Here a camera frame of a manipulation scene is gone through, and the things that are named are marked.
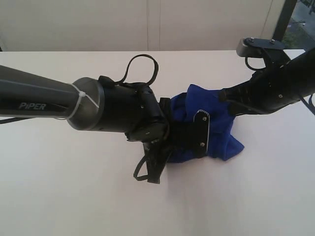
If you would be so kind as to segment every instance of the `blue towel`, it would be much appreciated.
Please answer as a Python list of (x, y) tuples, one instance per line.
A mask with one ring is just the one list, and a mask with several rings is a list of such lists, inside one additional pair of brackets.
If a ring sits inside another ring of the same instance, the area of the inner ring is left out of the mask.
[[(219, 102), (219, 90), (206, 90), (190, 85), (187, 93), (171, 99), (172, 117), (175, 121), (192, 122), (199, 110), (210, 114), (210, 134), (207, 155), (223, 161), (239, 154), (244, 146), (231, 134), (235, 116), (228, 114), (228, 102)], [(168, 162), (181, 163), (193, 159), (190, 150), (177, 150)]]

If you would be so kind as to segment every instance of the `white table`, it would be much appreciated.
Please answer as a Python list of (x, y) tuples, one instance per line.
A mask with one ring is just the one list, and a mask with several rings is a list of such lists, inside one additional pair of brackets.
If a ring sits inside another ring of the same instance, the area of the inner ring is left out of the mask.
[[(0, 53), (0, 64), (68, 83), (118, 80), (138, 53)], [(190, 83), (230, 87), (252, 74), (235, 51), (149, 54), (160, 67), (152, 85), (157, 97)], [(135, 60), (128, 80), (145, 81), (152, 69), (150, 60)], [(124, 134), (76, 131), (48, 118), (1, 125), (0, 235), (314, 235), (314, 132), (302, 103), (237, 117), (232, 134), (245, 145), (241, 154), (168, 164), (155, 185), (132, 177), (143, 150)]]

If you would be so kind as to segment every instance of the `blue cloth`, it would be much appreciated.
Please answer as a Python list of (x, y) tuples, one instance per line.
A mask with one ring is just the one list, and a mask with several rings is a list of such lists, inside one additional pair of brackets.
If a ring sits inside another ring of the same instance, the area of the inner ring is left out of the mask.
[[(231, 134), (235, 116), (228, 114), (228, 102), (219, 102), (219, 90), (206, 90), (190, 85), (187, 93), (171, 99), (172, 117), (175, 121), (192, 122), (199, 110), (210, 114), (210, 134), (207, 155), (223, 161), (239, 154), (244, 146)], [(190, 150), (177, 150), (168, 162), (181, 163), (193, 159)]]

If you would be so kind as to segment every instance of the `piper logo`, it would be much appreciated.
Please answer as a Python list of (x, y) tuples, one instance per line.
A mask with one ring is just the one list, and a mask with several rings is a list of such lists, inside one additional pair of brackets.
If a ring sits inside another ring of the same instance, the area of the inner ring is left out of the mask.
[(19, 109), (20, 110), (44, 110), (46, 104), (43, 103), (28, 103), (28, 102), (21, 102)]

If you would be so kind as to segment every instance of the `white zip tie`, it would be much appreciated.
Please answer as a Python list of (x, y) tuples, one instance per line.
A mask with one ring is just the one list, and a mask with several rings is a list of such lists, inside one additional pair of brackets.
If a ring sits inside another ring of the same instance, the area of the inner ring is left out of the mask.
[(70, 119), (71, 117), (73, 117), (74, 114), (77, 112), (83, 97), (87, 97), (97, 108), (99, 108), (97, 103), (94, 102), (94, 100), (89, 95), (87, 95), (85, 92), (83, 92), (80, 89), (78, 89), (78, 87), (76, 85), (74, 85), (74, 84), (70, 84), (70, 85), (72, 85), (79, 92), (79, 97), (78, 97), (77, 104), (75, 105), (75, 107), (73, 109), (73, 112), (68, 117), (66, 117), (66, 118), (56, 118), (56, 119), (61, 119), (62, 120), (62, 119)]

